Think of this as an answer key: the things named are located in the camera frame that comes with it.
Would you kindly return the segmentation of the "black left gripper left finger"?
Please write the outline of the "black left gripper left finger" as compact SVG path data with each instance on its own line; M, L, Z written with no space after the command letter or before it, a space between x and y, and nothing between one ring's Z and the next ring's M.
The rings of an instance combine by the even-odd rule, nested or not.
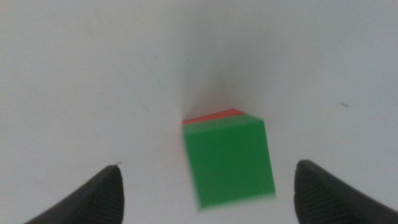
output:
M123 178L120 168L110 165L27 224L121 224L123 218Z

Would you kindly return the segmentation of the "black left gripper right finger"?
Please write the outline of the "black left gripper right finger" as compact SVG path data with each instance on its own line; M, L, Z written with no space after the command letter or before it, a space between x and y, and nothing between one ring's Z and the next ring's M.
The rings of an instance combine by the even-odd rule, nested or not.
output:
M397 223L397 211L310 160L297 163L294 208L299 223Z

